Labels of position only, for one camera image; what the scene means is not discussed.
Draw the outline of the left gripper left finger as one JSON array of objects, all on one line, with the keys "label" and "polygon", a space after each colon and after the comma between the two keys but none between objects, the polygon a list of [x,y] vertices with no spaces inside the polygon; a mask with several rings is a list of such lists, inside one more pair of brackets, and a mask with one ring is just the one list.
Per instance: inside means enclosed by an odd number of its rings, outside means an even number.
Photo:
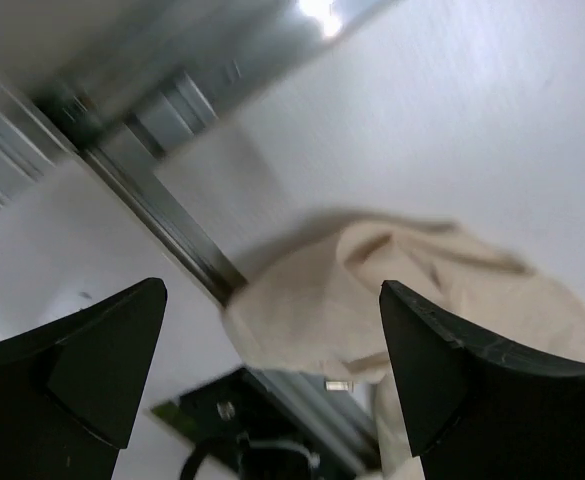
[{"label": "left gripper left finger", "polygon": [[109,479],[127,448],[163,324],[147,278],[0,341],[0,479]]}]

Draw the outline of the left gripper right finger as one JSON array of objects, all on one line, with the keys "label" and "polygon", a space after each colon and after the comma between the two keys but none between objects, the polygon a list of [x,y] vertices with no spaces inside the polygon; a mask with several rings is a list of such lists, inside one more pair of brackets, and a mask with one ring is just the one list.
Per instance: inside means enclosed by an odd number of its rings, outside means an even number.
[{"label": "left gripper right finger", "polygon": [[397,281],[379,305],[428,479],[585,479],[585,363],[475,325]]}]

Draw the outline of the beige trousers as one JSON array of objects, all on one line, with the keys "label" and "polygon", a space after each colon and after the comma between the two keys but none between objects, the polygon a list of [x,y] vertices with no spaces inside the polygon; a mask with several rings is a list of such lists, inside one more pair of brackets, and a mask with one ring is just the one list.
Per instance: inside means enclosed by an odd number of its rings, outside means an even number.
[{"label": "beige trousers", "polygon": [[578,297],[458,225],[363,218],[289,251],[233,294],[224,328],[251,367],[372,384],[386,479],[423,475],[383,334],[379,295],[387,280],[518,343],[585,363]]}]

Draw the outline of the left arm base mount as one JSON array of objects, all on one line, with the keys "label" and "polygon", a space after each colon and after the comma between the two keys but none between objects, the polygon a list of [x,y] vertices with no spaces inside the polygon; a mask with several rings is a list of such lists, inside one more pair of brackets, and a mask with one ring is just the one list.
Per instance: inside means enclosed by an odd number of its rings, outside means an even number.
[{"label": "left arm base mount", "polygon": [[152,406],[194,447],[181,471],[213,458],[241,479],[354,479],[380,467],[371,416],[323,376],[238,368]]}]

